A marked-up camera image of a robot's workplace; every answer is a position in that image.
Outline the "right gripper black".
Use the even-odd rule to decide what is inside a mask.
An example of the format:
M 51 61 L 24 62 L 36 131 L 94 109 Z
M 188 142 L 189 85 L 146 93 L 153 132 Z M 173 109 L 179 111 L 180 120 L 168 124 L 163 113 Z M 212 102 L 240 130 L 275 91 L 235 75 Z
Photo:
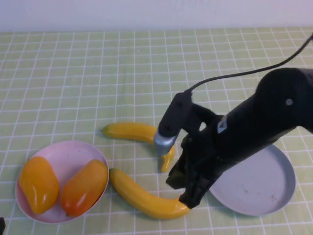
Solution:
M 194 104 L 191 113 L 206 124 L 203 130 L 189 130 L 182 142 L 183 154 L 170 170 L 166 184 L 185 188 L 179 201 L 189 209 L 198 206 L 224 171 L 273 143 L 273 108 L 269 101 L 251 96 L 227 115 L 217 115 Z

